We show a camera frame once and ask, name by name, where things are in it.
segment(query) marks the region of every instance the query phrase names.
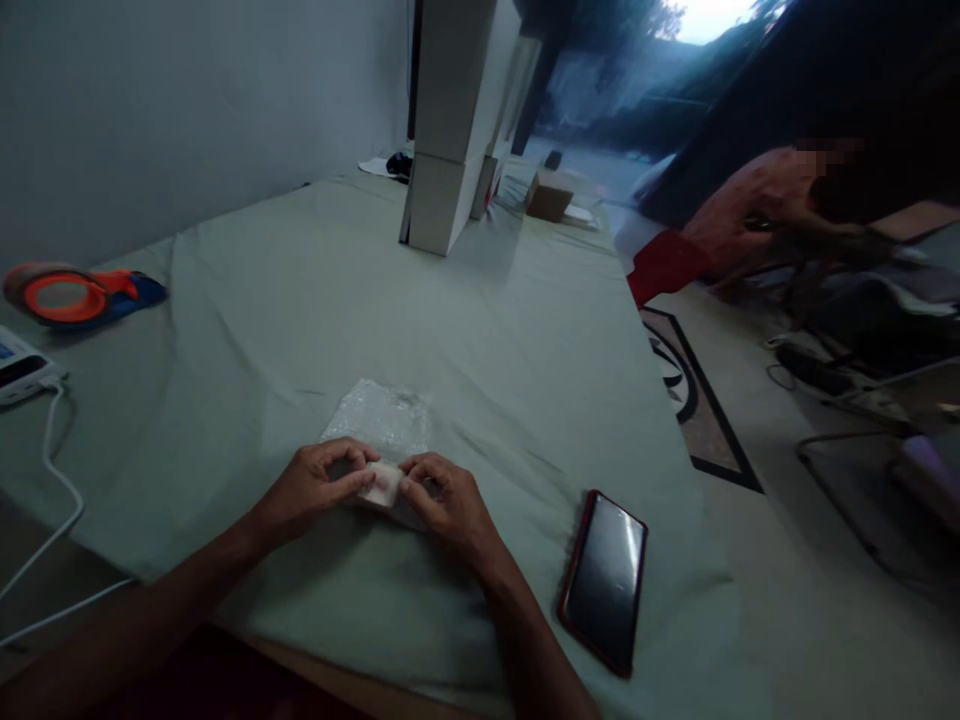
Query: hand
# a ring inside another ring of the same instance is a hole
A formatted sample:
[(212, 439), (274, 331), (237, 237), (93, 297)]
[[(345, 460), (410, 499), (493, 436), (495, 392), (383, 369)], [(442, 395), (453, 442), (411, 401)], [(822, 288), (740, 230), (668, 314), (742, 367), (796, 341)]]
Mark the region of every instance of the hand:
[(836, 234), (844, 235), (849, 237), (856, 237), (857, 235), (863, 235), (867, 229), (863, 225), (857, 225), (856, 223), (840, 223), (837, 225)]
[[(270, 552), (303, 535), (324, 510), (370, 487), (376, 474), (366, 469), (367, 461), (379, 459), (380, 453), (353, 438), (305, 445), (241, 524)], [(327, 470), (337, 460), (349, 462), (353, 472), (331, 481)]]
[[(500, 539), (473, 475), (442, 455), (425, 453), (405, 460), (400, 469), (407, 477), (400, 492), (433, 532), (449, 543), (479, 575), (493, 571), (509, 552)], [(439, 497), (423, 483), (432, 479)]]

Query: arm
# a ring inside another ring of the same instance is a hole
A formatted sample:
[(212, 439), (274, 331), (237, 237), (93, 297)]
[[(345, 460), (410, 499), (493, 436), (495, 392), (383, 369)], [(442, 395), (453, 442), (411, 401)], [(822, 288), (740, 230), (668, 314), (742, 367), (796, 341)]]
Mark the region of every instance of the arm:
[(827, 235), (853, 236), (862, 235), (864, 229), (856, 223), (832, 223), (826, 218), (807, 207), (806, 198), (798, 198), (784, 202), (780, 212), (783, 222), (804, 230), (825, 233)]
[[(423, 521), (466, 562), (483, 588), (497, 630), (504, 674), (519, 717), (599, 718), (543, 616), (533, 591), (507, 550), (469, 472), (436, 453), (400, 468), (400, 491)], [(423, 486), (440, 487), (434, 499)]]
[[(0, 717), (76, 717), (156, 670), (257, 563), (372, 483), (366, 461), (379, 458), (349, 438), (301, 448), (226, 532), (0, 688)], [(326, 469), (339, 459), (354, 472), (330, 482)]]

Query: charging cable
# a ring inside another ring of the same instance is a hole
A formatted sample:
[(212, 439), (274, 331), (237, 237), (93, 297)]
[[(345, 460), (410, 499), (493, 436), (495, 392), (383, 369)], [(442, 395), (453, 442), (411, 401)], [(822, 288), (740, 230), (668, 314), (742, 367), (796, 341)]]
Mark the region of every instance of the charging cable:
[[(60, 382), (59, 378), (55, 376), (44, 378), (43, 380), (40, 381), (40, 384), (43, 385), (45, 388), (54, 390), (56, 392), (56, 396), (53, 398), (53, 402), (50, 403), (50, 409), (47, 411), (47, 425), (46, 425), (46, 429), (43, 432), (43, 447), (41, 449), (40, 458), (43, 461), (43, 466), (50, 472), (51, 475), (57, 478), (57, 480), (60, 481), (60, 484), (67, 489), (68, 493), (70, 493), (70, 496), (73, 498), (75, 508), (73, 510), (73, 513), (71, 513), (70, 517), (67, 518), (66, 522), (64, 522), (63, 525), (61, 525), (53, 535), (47, 538), (47, 541), (44, 542), (43, 545), (41, 545), (33, 555), (30, 556), (30, 559), (27, 560), (19, 570), (17, 570), (17, 572), (10, 579), (10, 581), (7, 582), (7, 584), (3, 587), (3, 590), (0, 590), (0, 602), (3, 602), (3, 599), (7, 596), (10, 590), (13, 589), (13, 586), (17, 584), (20, 578), (22, 578), (31, 567), (33, 567), (33, 564), (40, 559), (40, 556), (43, 555), (50, 548), (50, 546), (53, 545), (53, 543), (55, 543), (59, 538), (63, 537), (68, 532), (70, 532), (70, 528), (72, 528), (76, 524), (77, 520), (80, 519), (80, 516), (83, 515), (83, 511), (84, 511), (83, 498), (80, 496), (80, 493), (73, 486), (73, 483), (70, 482), (69, 478), (67, 478), (66, 475), (64, 475), (62, 472), (60, 472), (56, 468), (56, 466), (54, 466), (53, 460), (51, 458), (50, 446), (53, 442), (53, 418), (56, 414), (57, 405), (59, 404), (61, 398), (63, 398), (65, 393), (63, 384)], [(71, 605), (67, 609), (61, 610), (58, 613), (54, 613), (48, 618), (44, 618), (39, 622), (35, 622), (32, 625), (28, 625), (22, 630), (19, 630), (13, 633), (12, 635), (8, 635), (7, 637), (0, 640), (0, 648), (7, 647), (9, 644), (19, 640), (22, 637), (25, 637), (26, 635), (29, 635), (35, 630), (39, 630), (40, 628), (46, 625), (49, 625), (50, 623), (55, 622), (62, 617), (66, 617), (70, 613), (75, 612), (76, 610), (79, 610), (82, 607), (86, 607), (87, 605), (93, 602), (96, 602), (97, 600), (104, 597), (105, 595), (112, 593), (114, 590), (121, 588), (124, 585), (130, 585), (133, 582), (134, 581), (132, 579), (127, 579), (127, 580), (118, 582), (115, 585), (111, 585), (105, 590), (101, 590), (95, 595), (91, 595), (86, 600), (82, 600), (78, 602), (76, 605)]]

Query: phone screen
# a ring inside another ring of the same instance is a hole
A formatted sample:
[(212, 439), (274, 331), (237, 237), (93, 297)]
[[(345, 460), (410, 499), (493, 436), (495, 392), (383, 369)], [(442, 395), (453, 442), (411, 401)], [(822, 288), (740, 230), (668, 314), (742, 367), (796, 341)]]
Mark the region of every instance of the phone screen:
[(600, 493), (592, 497), (561, 619), (615, 672), (628, 676), (647, 527)]

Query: bubble wrap bag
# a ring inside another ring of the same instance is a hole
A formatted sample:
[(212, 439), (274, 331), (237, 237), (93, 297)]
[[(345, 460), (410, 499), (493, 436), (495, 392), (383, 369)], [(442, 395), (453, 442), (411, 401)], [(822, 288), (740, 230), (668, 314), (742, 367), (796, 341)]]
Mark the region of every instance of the bubble wrap bag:
[[(430, 421), (418, 395), (360, 380), (337, 406), (320, 442), (349, 435), (373, 447), (393, 465), (427, 451)], [(354, 504), (368, 505), (361, 500)], [(426, 527), (402, 495), (391, 508), (375, 508), (414, 530)]]

